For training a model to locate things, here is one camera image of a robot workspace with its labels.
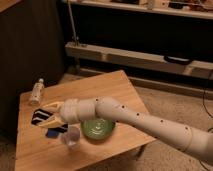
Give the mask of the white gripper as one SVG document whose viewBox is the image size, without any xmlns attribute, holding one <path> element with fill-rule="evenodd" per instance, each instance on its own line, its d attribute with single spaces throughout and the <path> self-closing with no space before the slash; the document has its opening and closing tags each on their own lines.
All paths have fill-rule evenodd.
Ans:
<svg viewBox="0 0 213 171">
<path fill-rule="evenodd" d="M 56 128 L 64 125 L 64 122 L 68 124 L 80 123 L 77 115 L 77 104 L 77 99 L 68 99 L 64 103 L 56 101 L 44 105 L 42 109 L 50 113 L 58 113 L 60 111 L 62 119 L 60 117 L 50 117 L 47 120 L 39 119 L 37 125 L 42 128 Z"/>
</svg>

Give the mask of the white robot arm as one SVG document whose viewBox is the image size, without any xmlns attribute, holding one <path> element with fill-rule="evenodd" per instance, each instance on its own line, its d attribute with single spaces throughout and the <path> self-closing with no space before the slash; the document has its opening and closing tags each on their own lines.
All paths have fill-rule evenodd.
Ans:
<svg viewBox="0 0 213 171">
<path fill-rule="evenodd" d="M 114 98 L 67 99 L 36 109 L 32 124 L 60 132 L 66 125 L 101 118 L 128 124 L 213 166 L 213 133 L 129 109 Z"/>
</svg>

